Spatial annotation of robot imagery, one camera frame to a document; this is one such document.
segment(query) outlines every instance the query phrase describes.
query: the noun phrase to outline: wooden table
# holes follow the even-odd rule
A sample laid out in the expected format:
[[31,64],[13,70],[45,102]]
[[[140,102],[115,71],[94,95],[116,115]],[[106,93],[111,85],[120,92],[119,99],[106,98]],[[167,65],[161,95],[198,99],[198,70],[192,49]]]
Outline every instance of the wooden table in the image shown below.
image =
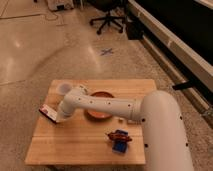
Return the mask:
[[[143,98],[156,89],[155,82],[146,80],[54,80],[49,88],[45,104],[57,109],[63,96],[56,88],[63,82],[83,84],[89,92],[107,91],[119,98]],[[133,141],[121,155],[112,151],[113,142],[105,133],[122,129],[129,132]],[[39,116],[36,129],[25,159],[27,165],[97,165],[97,164],[145,164],[141,126],[129,124],[112,117],[106,121],[88,119],[82,109],[66,122],[54,124]]]

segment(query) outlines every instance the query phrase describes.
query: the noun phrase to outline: chair leg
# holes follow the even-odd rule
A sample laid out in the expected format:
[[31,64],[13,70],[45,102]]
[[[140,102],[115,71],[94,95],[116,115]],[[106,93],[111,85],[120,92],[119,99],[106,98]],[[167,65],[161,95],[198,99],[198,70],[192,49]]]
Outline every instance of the chair leg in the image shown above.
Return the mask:
[[115,20],[112,20],[112,22],[113,22],[115,25],[117,25],[118,27],[123,28],[122,25],[120,25],[119,23],[117,23]]
[[100,17],[100,18],[94,18],[94,19],[91,19],[90,21],[100,21],[100,20],[105,20],[106,17]]
[[113,19],[121,19],[121,20],[125,19],[124,17],[115,17],[115,16],[111,16],[111,18],[113,18]]
[[107,21],[108,21],[108,22],[107,22],[107,23],[108,23],[108,26],[110,26],[110,20],[108,19]]
[[102,28],[108,23],[108,20],[105,20],[101,27],[98,29],[97,34],[101,34]]

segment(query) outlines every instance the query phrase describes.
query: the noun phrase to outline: cable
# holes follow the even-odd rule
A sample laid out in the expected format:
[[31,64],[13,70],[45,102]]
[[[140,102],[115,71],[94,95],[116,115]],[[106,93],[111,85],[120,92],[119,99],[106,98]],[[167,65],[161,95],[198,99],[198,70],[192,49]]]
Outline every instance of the cable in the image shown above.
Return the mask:
[[56,15],[55,13],[53,13],[52,11],[50,11],[50,13],[55,16],[55,18],[52,18],[52,19],[48,18],[47,14],[30,14],[30,15],[22,15],[22,16],[14,16],[14,17],[5,17],[5,18],[2,18],[3,15],[4,15],[4,13],[5,13],[5,11],[6,11],[6,9],[7,9],[7,7],[8,7],[9,2],[10,2],[10,0],[8,0],[5,3],[5,5],[4,5],[3,11],[2,11],[2,13],[0,15],[0,20],[9,20],[9,19],[25,18],[25,17],[35,17],[35,16],[40,16],[40,15],[43,15],[44,18],[45,18],[45,20],[47,20],[47,21],[55,21],[55,20],[57,20],[59,18],[59,16]]

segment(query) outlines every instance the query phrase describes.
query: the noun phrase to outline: red object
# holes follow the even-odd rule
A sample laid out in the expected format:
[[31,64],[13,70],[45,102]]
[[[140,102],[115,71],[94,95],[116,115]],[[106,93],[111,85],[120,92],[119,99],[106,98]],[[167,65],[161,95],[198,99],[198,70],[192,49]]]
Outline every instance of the red object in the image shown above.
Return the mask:
[[40,111],[41,113],[43,113],[43,114],[48,114],[48,111],[47,111],[47,109],[44,108],[44,106],[42,106],[42,107],[39,109],[39,111]]
[[122,133],[111,132],[111,133],[107,134],[107,136],[112,141],[119,141],[119,142],[132,141],[132,138],[130,138],[130,136],[122,134]]

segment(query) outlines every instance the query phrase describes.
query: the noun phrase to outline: white cylinder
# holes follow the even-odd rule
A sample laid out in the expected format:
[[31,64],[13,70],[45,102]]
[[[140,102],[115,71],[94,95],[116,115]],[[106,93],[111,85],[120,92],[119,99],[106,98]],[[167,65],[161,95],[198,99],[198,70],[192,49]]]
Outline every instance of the white cylinder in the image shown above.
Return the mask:
[[110,113],[136,121],[140,121],[141,119],[141,100],[92,97],[83,95],[77,89],[73,89],[67,93],[60,102],[58,114],[69,117],[77,108]]
[[193,171],[185,128],[176,100],[155,91],[141,106],[148,171]]

